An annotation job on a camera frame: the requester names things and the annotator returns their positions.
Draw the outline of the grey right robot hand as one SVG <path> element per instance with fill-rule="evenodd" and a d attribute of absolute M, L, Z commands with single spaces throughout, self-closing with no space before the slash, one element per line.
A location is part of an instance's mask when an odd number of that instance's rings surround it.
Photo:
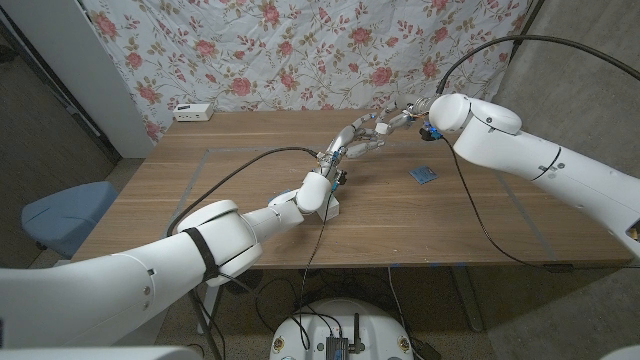
<path fill-rule="evenodd" d="M 430 108 L 438 95 L 419 97 L 413 94 L 399 95 L 383 106 L 376 117 L 375 132 L 391 135 L 396 129 L 410 127 L 418 119 L 427 119 Z"/>

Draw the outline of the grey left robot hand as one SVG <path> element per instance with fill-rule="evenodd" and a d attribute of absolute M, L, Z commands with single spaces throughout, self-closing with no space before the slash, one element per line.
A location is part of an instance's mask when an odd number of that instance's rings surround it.
<path fill-rule="evenodd" d="M 375 113 L 367 113 L 345 126 L 330 142 L 327 149 L 317 154 L 316 172 L 331 183 L 340 177 L 338 166 L 343 158 L 354 159 L 380 148 L 385 144 L 382 136 L 374 128 L 364 124 L 377 119 Z"/>

